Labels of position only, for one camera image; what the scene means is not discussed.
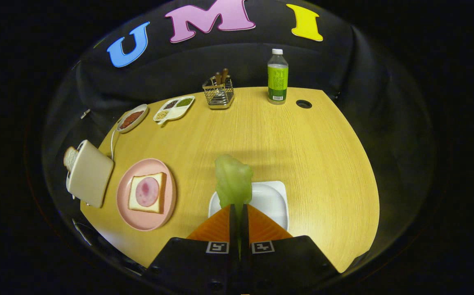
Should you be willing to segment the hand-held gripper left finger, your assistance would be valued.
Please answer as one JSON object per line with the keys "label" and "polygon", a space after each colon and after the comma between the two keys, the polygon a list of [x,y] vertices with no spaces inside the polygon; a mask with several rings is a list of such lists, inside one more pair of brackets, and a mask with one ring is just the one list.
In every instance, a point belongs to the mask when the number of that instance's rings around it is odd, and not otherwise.
{"label": "hand-held gripper left finger", "polygon": [[170,295],[226,295],[238,258],[235,206],[222,209],[223,241],[173,237],[147,269],[147,281]]}

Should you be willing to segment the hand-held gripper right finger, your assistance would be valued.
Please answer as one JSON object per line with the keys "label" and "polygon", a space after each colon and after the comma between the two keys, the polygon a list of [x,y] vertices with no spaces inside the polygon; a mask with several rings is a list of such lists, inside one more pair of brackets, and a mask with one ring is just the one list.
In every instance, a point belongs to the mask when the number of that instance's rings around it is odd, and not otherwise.
{"label": "hand-held gripper right finger", "polygon": [[249,204],[239,231],[240,293],[317,293],[340,275],[309,236],[291,236]]}

